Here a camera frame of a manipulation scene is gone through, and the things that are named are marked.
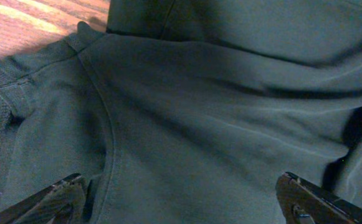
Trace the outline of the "black t-shirt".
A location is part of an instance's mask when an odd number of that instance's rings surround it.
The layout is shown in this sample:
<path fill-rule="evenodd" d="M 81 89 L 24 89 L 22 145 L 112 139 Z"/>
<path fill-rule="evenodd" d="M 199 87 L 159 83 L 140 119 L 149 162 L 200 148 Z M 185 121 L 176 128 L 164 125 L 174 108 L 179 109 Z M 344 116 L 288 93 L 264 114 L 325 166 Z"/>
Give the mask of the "black t-shirt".
<path fill-rule="evenodd" d="M 362 1 L 112 1 L 0 59 L 0 212 L 78 173 L 83 223 L 283 223 L 293 172 L 362 208 Z"/>

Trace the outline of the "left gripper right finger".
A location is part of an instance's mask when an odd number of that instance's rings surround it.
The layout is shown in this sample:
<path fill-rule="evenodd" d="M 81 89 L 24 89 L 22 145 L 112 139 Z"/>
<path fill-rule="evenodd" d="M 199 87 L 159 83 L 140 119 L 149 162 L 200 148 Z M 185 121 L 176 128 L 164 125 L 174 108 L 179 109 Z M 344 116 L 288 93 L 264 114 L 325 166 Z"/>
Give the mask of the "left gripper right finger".
<path fill-rule="evenodd" d="M 287 224 L 362 224 L 362 208 L 291 172 L 278 178 L 275 190 Z"/>

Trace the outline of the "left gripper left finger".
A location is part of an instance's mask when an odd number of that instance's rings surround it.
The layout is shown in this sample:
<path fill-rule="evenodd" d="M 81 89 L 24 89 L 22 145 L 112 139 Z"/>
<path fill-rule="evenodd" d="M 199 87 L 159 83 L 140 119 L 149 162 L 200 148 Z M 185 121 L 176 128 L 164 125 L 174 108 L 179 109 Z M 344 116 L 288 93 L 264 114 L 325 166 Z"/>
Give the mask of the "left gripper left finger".
<path fill-rule="evenodd" d="M 82 223 L 86 195 L 86 179 L 72 174 L 0 212 L 0 224 Z"/>

